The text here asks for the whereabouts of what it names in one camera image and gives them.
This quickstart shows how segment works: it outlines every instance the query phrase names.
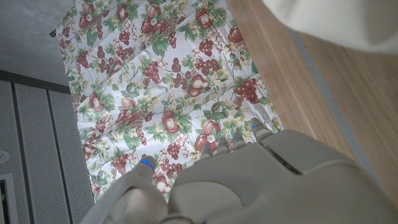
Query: blue light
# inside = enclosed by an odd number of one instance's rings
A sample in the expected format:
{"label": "blue light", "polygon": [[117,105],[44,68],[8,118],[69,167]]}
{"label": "blue light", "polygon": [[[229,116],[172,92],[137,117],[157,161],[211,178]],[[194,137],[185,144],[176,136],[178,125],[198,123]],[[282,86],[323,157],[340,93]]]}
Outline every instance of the blue light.
{"label": "blue light", "polygon": [[152,165],[150,165],[149,164],[149,162],[148,161],[146,161],[145,159],[141,159],[141,162],[143,162],[143,163],[145,163],[145,164],[147,164],[150,168],[154,168]]}

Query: beige plastic casing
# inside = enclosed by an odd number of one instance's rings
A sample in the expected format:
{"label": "beige plastic casing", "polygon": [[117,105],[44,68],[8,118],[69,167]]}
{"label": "beige plastic casing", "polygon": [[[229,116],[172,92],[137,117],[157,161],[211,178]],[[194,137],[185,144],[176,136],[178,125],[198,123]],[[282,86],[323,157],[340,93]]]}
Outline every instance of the beige plastic casing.
{"label": "beige plastic casing", "polygon": [[181,171],[168,204],[150,184],[153,169],[139,163],[82,223],[398,223],[397,209],[354,161],[295,131],[254,131],[259,144]]}

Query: floor mat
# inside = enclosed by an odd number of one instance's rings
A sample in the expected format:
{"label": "floor mat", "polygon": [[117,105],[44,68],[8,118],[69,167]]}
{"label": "floor mat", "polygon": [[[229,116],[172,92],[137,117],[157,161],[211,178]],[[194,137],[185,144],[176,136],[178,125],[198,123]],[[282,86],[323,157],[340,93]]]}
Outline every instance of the floor mat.
{"label": "floor mat", "polygon": [[77,1],[57,37],[95,199],[144,155],[168,199],[205,144],[282,129],[224,0]]}

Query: light wood surface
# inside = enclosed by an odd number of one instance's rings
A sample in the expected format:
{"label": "light wood surface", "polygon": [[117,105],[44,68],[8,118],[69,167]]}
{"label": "light wood surface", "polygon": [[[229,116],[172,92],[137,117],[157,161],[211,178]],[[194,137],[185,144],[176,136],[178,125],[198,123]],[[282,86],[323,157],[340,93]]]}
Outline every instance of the light wood surface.
{"label": "light wood surface", "polygon": [[398,56],[357,52],[301,36],[363,152],[398,204]]}
{"label": "light wood surface", "polygon": [[288,30],[261,1],[227,2],[284,128],[355,159]]}
{"label": "light wood surface", "polygon": [[[227,2],[284,127],[355,159],[287,28],[261,0]],[[398,57],[301,37],[377,176],[398,204]]]}

